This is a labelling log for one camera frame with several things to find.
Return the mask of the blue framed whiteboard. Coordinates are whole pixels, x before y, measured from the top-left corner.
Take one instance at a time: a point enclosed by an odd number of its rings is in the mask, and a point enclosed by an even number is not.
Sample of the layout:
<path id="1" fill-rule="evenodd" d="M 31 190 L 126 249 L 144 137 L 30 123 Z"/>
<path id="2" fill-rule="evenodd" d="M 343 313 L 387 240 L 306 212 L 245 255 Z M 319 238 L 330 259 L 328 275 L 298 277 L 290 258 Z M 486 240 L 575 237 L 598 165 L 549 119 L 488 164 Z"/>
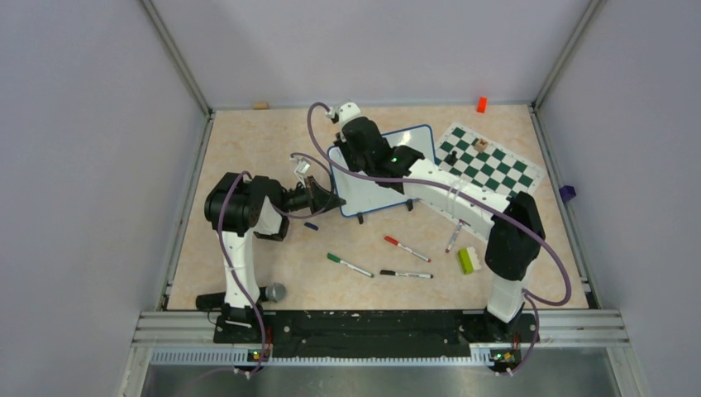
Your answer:
<path id="1" fill-rule="evenodd" d="M 423 153 L 428 160 L 435 159 L 435 143 L 432 128 L 427 124 L 400 129 L 382 134 L 390 146 L 410 146 Z M 408 197 L 393 189 L 378 186 L 375 182 L 358 179 L 331 166 L 331 174 L 337 194 L 345 200 L 340 206 L 341 216 L 358 220 L 358 215 L 364 216 L 382 209 L 404 205 Z"/>

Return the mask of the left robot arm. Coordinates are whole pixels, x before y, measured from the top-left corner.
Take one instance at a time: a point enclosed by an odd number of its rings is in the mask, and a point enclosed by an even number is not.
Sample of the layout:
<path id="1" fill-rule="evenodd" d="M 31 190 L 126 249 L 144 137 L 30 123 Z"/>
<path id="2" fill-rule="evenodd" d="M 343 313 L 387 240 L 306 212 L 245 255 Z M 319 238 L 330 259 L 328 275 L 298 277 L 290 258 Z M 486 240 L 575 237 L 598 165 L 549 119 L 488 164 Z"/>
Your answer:
<path id="1" fill-rule="evenodd" d="M 346 204 L 338 193 L 323 188 L 313 177 L 286 189 L 265 176 L 226 173 L 208 194 L 205 219 L 217 234 L 223 254 L 226 290 L 196 298 L 199 311 L 221 312 L 223 321 L 246 342 L 260 339 L 265 320 L 259 303 L 266 298 L 254 271 L 253 240 L 281 242 L 287 236 L 290 214 L 308 208 L 319 214 Z"/>

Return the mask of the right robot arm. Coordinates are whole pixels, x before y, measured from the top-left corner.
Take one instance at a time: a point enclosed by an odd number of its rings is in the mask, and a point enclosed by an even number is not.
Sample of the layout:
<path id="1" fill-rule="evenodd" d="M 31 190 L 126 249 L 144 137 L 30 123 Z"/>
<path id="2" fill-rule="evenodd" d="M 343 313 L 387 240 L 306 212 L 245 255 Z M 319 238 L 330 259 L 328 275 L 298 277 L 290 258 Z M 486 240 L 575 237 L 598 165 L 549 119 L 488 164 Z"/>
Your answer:
<path id="1" fill-rule="evenodd" d="M 528 268 L 545 240 L 534 198 L 490 192 L 441 169 L 410 146 L 391 146 L 365 116 L 333 116 L 331 122 L 340 128 L 334 145 L 346 172 L 428 203 L 486 238 L 484 263 L 494 278 L 484 328 L 492 339 L 508 340 L 518 329 Z"/>

